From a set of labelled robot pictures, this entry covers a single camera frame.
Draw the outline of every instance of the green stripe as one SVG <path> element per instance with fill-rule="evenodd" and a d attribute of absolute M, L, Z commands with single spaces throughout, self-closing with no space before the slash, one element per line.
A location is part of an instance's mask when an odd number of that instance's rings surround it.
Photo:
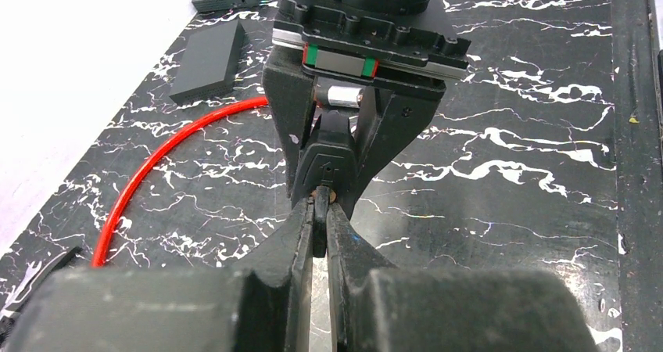
<path fill-rule="evenodd" d="M 304 61 L 307 65 L 315 66 L 315 60 L 317 59 L 317 46 L 309 45 L 308 51 L 306 51 L 306 60 Z"/>
<path fill-rule="evenodd" d="M 361 71 L 361 75 L 370 77 L 373 74 L 373 68 L 375 68 L 375 59 L 366 58 L 366 61 L 364 61 L 364 70 Z"/>

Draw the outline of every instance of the marble surface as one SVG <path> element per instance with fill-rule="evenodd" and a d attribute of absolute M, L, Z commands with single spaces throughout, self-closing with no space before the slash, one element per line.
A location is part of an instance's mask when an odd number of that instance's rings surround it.
<path fill-rule="evenodd" d="M 622 350 L 610 0 L 444 2 L 473 41 L 468 75 L 371 183 L 353 225 L 402 267 L 552 271 L 578 298 L 600 350 Z M 119 191 L 161 142 L 263 92 L 275 6 L 194 18 L 0 260 L 0 292 L 65 246 L 83 246 L 85 264 Z M 236 19 L 249 44 L 232 95 L 175 106 L 166 95 L 187 37 Z M 139 188 L 111 264 L 228 266 L 285 219 L 284 170 L 267 109 L 210 125 Z M 312 328 L 312 350 L 324 349 L 328 332 Z"/>

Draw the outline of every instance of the red cable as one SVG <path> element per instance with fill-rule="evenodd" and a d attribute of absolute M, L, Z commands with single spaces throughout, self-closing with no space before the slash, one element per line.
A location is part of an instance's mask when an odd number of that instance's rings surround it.
<path fill-rule="evenodd" d="M 156 166 L 156 164 L 163 158 L 169 151 L 172 150 L 175 146 L 179 145 L 185 138 L 191 135 L 193 132 L 199 130 L 200 128 L 213 123 L 216 120 L 220 120 L 226 116 L 232 115 L 234 113 L 242 112 L 244 110 L 250 110 L 252 108 L 257 108 L 267 105 L 267 98 L 264 96 L 259 96 L 257 98 L 251 98 L 231 104 L 230 106 L 225 106 L 219 110 L 216 110 L 212 113 L 201 117 L 200 119 L 186 125 L 182 130 L 171 135 L 159 148 L 152 153 L 152 155 L 145 160 L 145 162 L 138 168 L 138 171 L 134 176 L 129 180 L 127 186 L 124 187 L 122 193 L 115 201 L 113 208 L 110 209 L 106 223 L 103 225 L 99 240 L 97 242 L 97 247 L 95 253 L 92 256 L 91 266 L 94 268 L 100 268 L 106 262 L 106 257 L 108 255 L 108 249 L 110 247 L 110 242 L 113 239 L 113 233 L 115 232 L 115 227 L 117 222 L 124 212 L 124 208 L 127 207 L 129 199 L 134 195 L 136 188 L 141 184 L 145 176 Z"/>

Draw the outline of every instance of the silver metal plate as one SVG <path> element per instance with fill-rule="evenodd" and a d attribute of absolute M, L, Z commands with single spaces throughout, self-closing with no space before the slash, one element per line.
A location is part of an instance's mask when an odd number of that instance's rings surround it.
<path fill-rule="evenodd" d="M 304 40 L 301 34 L 293 33 L 280 29 L 274 29 L 272 34 L 272 42 L 274 45 L 282 47 L 304 50 Z M 394 63 L 387 60 L 381 60 L 380 65 L 384 68 L 394 69 L 420 76 L 426 76 L 435 79 L 451 79 L 460 80 L 465 75 L 465 70 L 454 68 L 453 66 L 442 65 L 438 63 L 428 62 L 426 66 L 414 66 L 403 63 Z"/>

